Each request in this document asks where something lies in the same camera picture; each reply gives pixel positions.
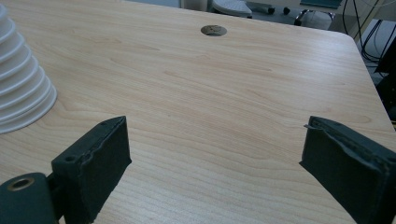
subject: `white stacked cups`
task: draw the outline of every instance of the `white stacked cups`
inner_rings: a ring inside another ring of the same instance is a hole
[[[56,90],[0,4],[0,133],[23,128],[54,105]]]

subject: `table surface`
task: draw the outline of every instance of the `table surface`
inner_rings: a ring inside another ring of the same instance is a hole
[[[0,135],[0,182],[96,123],[128,119],[131,157],[95,223],[354,223],[299,165],[311,115],[396,149],[352,38],[105,0],[3,1],[59,96]],[[228,31],[201,34],[205,25]]]

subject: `black cable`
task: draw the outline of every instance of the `black cable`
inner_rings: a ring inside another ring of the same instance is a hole
[[[344,24],[344,30],[346,31],[346,34],[348,35],[347,26],[346,26],[346,20],[345,20],[345,18],[346,18],[346,8],[347,8],[347,0],[346,0],[346,3],[344,4],[344,9],[343,9],[343,24]]]
[[[355,8],[356,21],[358,22],[359,38],[361,40],[361,22],[359,21],[358,8],[356,7],[356,0],[353,0],[353,7]]]
[[[369,42],[369,40],[371,39],[371,37],[373,36],[373,34],[374,34],[374,33],[377,34],[377,32],[378,32],[378,30],[379,30],[379,27],[380,27],[381,23],[382,23],[382,21],[380,20],[380,21],[378,21],[378,22],[375,24],[375,26],[373,27],[373,29],[372,29],[372,30],[370,31],[370,33],[367,35],[367,37],[366,37],[366,39],[365,39],[365,41],[364,41],[363,47],[362,47],[362,49],[361,49],[361,56],[362,56],[365,60],[367,60],[369,63],[376,63],[376,64],[378,64],[379,59],[380,59],[380,56],[374,56],[374,55],[369,54],[369,53],[366,51],[366,46],[367,46],[367,43]]]

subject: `floor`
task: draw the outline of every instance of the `floor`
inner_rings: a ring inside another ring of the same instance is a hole
[[[166,7],[179,7],[179,0],[130,0],[130,1],[148,3],[148,4],[154,4],[154,5],[161,5],[161,6],[166,6]],[[253,8],[252,9],[253,10],[253,19],[261,20],[261,21],[273,21],[273,22],[279,22],[279,23],[284,23],[284,24],[294,24],[294,19],[302,11],[301,8],[290,8],[290,13],[288,15],[284,15],[283,7],[277,7],[277,6],[274,6],[274,7],[276,8],[276,11],[273,15],[269,15],[267,13],[266,9],[262,9],[262,8],[254,9]],[[320,29],[320,30],[327,30],[329,28],[331,22],[332,22],[331,18],[326,13],[309,12],[303,17],[302,26],[310,27],[310,28],[314,28],[314,29]],[[377,22],[377,20],[373,20],[370,23],[369,27],[366,29],[366,32],[364,34],[362,34],[363,42],[367,38],[367,35],[370,33],[370,31],[375,26],[376,22]],[[389,39],[389,36],[390,36],[391,31],[392,31],[393,27],[395,26],[395,24],[396,24],[396,22],[383,21],[381,26],[379,27],[378,31],[368,41],[368,44],[365,48],[366,52],[379,57],[382,53],[382,50],[386,46],[386,43]],[[361,50],[361,42],[358,42],[357,46],[358,46],[358,49]],[[367,65],[367,70],[369,71],[374,84],[377,84],[381,80],[382,77],[380,74],[375,73],[375,68],[373,67],[373,65],[375,65],[375,64],[366,62],[366,65]]]

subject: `chair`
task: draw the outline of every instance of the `chair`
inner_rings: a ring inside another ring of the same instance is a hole
[[[275,8],[267,4],[247,3],[242,0],[213,0],[212,6],[215,10],[232,16],[252,18],[252,7],[266,7],[268,14],[272,15]]]
[[[294,20],[294,25],[296,26],[301,26],[302,22],[301,19],[303,18],[303,16],[307,13],[307,12],[313,12],[313,10],[308,10],[308,9],[304,9],[303,11],[300,12],[300,14],[296,17],[296,19]],[[325,12],[326,14],[328,14],[330,16],[330,19],[334,20],[334,13],[331,12]]]

